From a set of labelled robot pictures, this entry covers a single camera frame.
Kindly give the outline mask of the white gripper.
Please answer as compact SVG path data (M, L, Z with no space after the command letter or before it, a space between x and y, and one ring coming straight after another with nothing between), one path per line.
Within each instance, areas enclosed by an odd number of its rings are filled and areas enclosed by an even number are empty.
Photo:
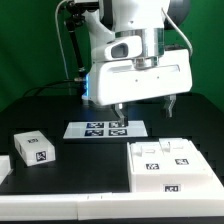
M165 96L165 115L171 118L175 94L188 92L191 87L186 49L166 51L158 66L145 70L136 70L131 60L124 60L95 63L89 73L89 99L98 105L116 104L120 127L127 127L128 119L122 112L123 105L117 103Z

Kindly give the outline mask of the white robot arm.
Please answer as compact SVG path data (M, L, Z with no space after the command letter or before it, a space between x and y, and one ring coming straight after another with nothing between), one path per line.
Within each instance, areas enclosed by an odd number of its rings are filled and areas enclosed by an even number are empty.
M178 93L192 87L193 48L166 45L164 32L179 28L190 0L93 0L97 10L85 14L92 67L87 75L88 100L112 105L118 125L128 125L120 105L164 96L166 113Z

